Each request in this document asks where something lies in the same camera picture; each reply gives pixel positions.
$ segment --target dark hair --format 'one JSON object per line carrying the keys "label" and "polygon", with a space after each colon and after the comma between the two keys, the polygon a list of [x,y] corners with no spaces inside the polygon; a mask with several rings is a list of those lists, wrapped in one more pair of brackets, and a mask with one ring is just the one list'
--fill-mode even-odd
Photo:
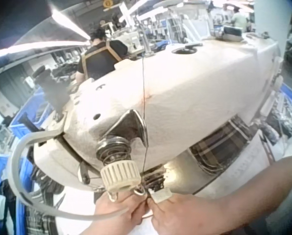
{"label": "dark hair", "polygon": [[103,40],[106,37],[106,32],[102,27],[99,27],[91,34],[91,40],[93,41],[95,38],[99,38]]}

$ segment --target plaid fabric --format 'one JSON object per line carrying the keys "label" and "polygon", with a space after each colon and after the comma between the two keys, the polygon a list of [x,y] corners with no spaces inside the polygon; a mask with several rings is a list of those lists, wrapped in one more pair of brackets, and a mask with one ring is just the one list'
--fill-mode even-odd
{"label": "plaid fabric", "polygon": [[[53,206],[53,194],[41,190],[30,193],[32,198],[40,203]],[[43,215],[31,207],[25,207],[27,235],[58,235],[55,218]]]}
{"label": "plaid fabric", "polygon": [[209,136],[190,147],[200,167],[208,174],[224,171],[249,142],[251,133],[238,117],[231,118]]}

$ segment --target white wall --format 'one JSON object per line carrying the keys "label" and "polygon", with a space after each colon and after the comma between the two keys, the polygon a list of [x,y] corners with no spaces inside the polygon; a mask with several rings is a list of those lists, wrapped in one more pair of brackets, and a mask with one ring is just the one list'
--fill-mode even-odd
{"label": "white wall", "polygon": [[255,0],[254,10],[257,32],[267,31],[271,38],[277,40],[283,57],[292,17],[291,1]]}
{"label": "white wall", "polygon": [[0,91],[0,112],[2,115],[13,117],[18,110]]}
{"label": "white wall", "polygon": [[43,55],[28,61],[33,71],[36,71],[40,66],[45,65],[45,67],[53,69],[57,64],[51,54]]}

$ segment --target apron strap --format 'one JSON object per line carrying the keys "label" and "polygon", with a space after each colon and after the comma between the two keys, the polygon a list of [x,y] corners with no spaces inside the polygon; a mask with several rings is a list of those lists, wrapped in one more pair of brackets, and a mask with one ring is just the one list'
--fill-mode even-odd
{"label": "apron strap", "polygon": [[95,50],[87,55],[83,54],[82,55],[82,66],[83,66],[83,70],[84,70],[84,74],[85,74],[85,78],[86,80],[89,78],[88,77],[88,73],[87,73],[87,66],[86,66],[86,59],[95,55],[95,54],[98,54],[104,50],[108,50],[110,52],[110,54],[119,62],[121,61],[121,57],[119,57],[119,55],[110,47],[110,44],[109,44],[109,41],[106,42],[106,46],[105,47],[102,47],[98,50]]}

